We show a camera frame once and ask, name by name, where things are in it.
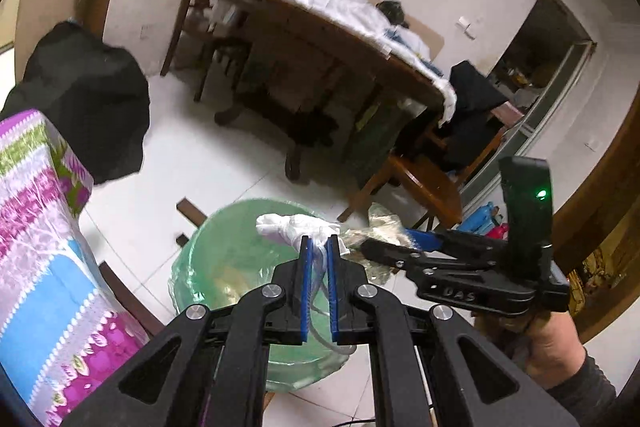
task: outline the white cloth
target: white cloth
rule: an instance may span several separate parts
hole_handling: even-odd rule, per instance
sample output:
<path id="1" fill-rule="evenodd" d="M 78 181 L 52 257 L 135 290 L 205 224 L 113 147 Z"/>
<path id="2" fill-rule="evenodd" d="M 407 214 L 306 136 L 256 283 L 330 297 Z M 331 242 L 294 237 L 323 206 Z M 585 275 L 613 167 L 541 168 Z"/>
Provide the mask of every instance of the white cloth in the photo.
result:
<path id="1" fill-rule="evenodd" d="M 402 37 L 409 49 L 418 55 L 418 58 L 431 62 L 431 50 L 420 38 L 420 35 L 402 26 L 396 26 L 396 33 Z"/>
<path id="2" fill-rule="evenodd" d="M 304 216 L 296 214 L 295 216 L 279 216 L 278 214 L 264 214 L 258 216 L 255 220 L 255 230 L 262 237 L 280 243 L 281 245 L 289 245 L 300 251 L 302 244 L 302 236 L 308 236 L 315 248 L 324 252 L 324 245 L 327 240 L 335 234 L 340 233 L 340 227 L 334 223 L 329 223 L 319 217 Z M 349 249 L 345 247 L 343 241 L 338 238 L 340 246 L 340 254 L 349 253 Z"/>
<path id="3" fill-rule="evenodd" d="M 383 54 L 389 55 L 393 53 L 395 56 L 409 64 L 423 76 L 429 79 L 431 84 L 438 89 L 444 97 L 443 117 L 440 124 L 443 124 L 453 116 L 456 110 L 456 92 L 446 78 L 440 78 L 437 74 L 430 71 L 420 61 L 420 57 L 416 55 L 400 42 L 395 42 L 388 38 L 385 33 L 387 29 L 397 28 L 392 25 L 384 14 L 375 6 L 371 5 L 367 0 L 286 0 L 297 6 L 301 6 L 309 12 L 315 13 L 341 26 L 352 33 L 356 34 L 363 40 L 369 42 L 375 48 L 379 49 Z M 421 41 L 418 35 L 413 34 L 411 37 L 412 47 L 427 51 L 428 47 Z M 418 45 L 415 39 L 420 40 L 422 45 Z M 424 105 L 412 101 L 407 108 L 417 116 L 424 110 Z"/>

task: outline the hand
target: hand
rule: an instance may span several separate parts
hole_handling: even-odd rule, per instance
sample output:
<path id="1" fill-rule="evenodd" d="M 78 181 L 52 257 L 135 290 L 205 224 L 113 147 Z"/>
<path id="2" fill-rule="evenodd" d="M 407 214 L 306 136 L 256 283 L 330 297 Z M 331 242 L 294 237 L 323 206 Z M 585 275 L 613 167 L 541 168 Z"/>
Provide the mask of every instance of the hand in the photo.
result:
<path id="1" fill-rule="evenodd" d="M 543 389 L 568 380 L 582 367 L 586 351 L 569 312 L 538 314 L 524 333 L 531 339 L 526 372 Z"/>
<path id="2" fill-rule="evenodd" d="M 543 389 L 568 380 L 582 367 L 586 352 L 568 312 L 539 312 L 518 319 L 476 317 L 476 328 L 492 341 L 504 330 L 523 333 L 530 340 L 525 372 Z"/>

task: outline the black bag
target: black bag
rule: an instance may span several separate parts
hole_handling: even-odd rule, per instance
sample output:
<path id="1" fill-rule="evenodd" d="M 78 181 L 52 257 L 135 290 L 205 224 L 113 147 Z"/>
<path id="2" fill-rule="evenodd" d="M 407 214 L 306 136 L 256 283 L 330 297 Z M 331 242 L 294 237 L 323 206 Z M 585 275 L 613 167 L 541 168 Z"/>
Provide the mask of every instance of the black bag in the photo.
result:
<path id="1" fill-rule="evenodd" d="M 0 119 L 31 108 L 49 118 L 95 184 L 140 171 L 149 91 L 128 51 L 77 24 L 57 24 L 38 42 Z"/>

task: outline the wall outlet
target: wall outlet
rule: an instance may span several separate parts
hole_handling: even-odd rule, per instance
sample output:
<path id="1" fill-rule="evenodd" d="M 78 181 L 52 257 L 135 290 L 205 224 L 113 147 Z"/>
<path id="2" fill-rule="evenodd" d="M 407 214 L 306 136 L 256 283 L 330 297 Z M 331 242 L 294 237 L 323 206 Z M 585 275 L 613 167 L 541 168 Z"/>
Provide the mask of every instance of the wall outlet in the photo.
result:
<path id="1" fill-rule="evenodd" d="M 467 28 L 467 29 L 465 30 L 465 35 L 466 35 L 467 37 L 469 37 L 469 38 L 470 38 L 471 40 L 473 40 L 473 41 L 475 41 L 475 40 L 476 40 L 476 37 L 477 37 L 477 35 L 476 35 L 476 31 L 475 31 L 475 30 L 472 30 L 472 29 L 471 29 L 471 26 L 469 26 L 469 28 Z"/>
<path id="2" fill-rule="evenodd" d="M 458 19 L 458 22 L 456 22 L 456 26 L 461 28 L 462 31 L 465 31 L 467 28 L 469 28 L 469 26 L 471 26 L 471 23 L 468 21 L 468 19 L 460 17 L 460 19 Z"/>

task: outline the blue cloth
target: blue cloth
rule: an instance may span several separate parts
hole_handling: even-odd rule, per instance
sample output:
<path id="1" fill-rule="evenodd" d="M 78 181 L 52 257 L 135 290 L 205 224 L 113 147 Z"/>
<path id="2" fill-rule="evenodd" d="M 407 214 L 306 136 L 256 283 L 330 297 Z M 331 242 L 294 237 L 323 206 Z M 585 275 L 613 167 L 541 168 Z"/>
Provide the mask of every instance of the blue cloth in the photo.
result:
<path id="1" fill-rule="evenodd" d="M 386 30 L 386 36 L 388 38 L 390 38 L 391 40 L 396 41 L 399 44 L 402 44 L 409 51 L 411 51 L 411 52 L 413 51 L 409 47 L 409 45 L 404 41 L 404 39 L 398 34 L 398 32 L 396 32 L 396 30 L 387 29 Z M 436 66 L 434 66 L 433 62 L 431 62 L 430 60 L 425 60 L 424 58 L 420 58 L 420 61 L 421 61 L 421 63 L 423 63 L 425 68 L 427 68 L 431 72 L 437 74 L 440 78 L 444 77 L 444 73 L 442 73 L 442 71 L 440 71 Z"/>
<path id="2" fill-rule="evenodd" d="M 42 366 L 95 289 L 74 261 L 55 255 L 42 279 L 27 294 L 8 324 L 0 342 L 0 360 L 20 397 L 29 402 Z M 18 356 L 29 339 L 29 356 Z"/>

